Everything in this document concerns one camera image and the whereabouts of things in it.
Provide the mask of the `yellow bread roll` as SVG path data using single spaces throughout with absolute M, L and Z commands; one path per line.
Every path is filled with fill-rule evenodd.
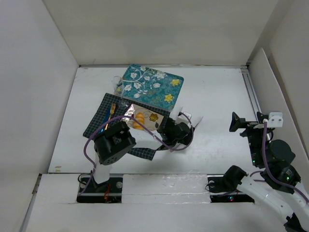
M 137 113 L 135 115 L 136 121 L 133 121 L 133 128 L 136 130 L 144 130 L 144 114 L 143 113 Z

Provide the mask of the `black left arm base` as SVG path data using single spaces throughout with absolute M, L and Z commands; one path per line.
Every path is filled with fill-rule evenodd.
M 79 189 L 76 201 L 78 203 L 121 203 L 123 177 L 116 175 L 102 184 L 97 184 L 91 180 L 87 187 L 86 184 L 90 175 L 80 174 L 78 176 Z

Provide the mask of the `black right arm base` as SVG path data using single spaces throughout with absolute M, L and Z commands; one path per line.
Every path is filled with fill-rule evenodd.
M 223 183 L 222 176 L 208 176 L 205 190 L 210 193 L 211 203 L 254 203 L 250 196 L 236 190 L 230 189 Z

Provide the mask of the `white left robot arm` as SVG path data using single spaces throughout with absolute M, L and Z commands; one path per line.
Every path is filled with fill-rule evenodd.
M 93 179 L 102 185 L 110 179 L 110 165 L 119 161 L 133 148 L 151 151 L 182 151 L 192 142 L 194 126 L 191 121 L 179 122 L 169 118 L 166 127 L 151 131 L 143 123 L 130 116 L 118 116 L 120 121 L 94 136 L 97 154 Z

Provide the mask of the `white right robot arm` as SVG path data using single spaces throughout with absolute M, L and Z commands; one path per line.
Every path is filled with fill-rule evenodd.
M 267 139 L 276 128 L 283 126 L 283 114 L 268 115 L 257 112 L 257 121 L 247 121 L 232 113 L 229 131 L 244 131 L 241 137 L 248 139 L 253 166 L 261 169 L 264 182 L 276 191 L 280 198 L 260 186 L 238 166 L 231 166 L 223 176 L 229 191 L 238 190 L 253 198 L 270 213 L 275 214 L 288 232 L 309 230 L 309 195 L 301 182 L 301 176 L 292 166 L 295 154 L 283 140 Z

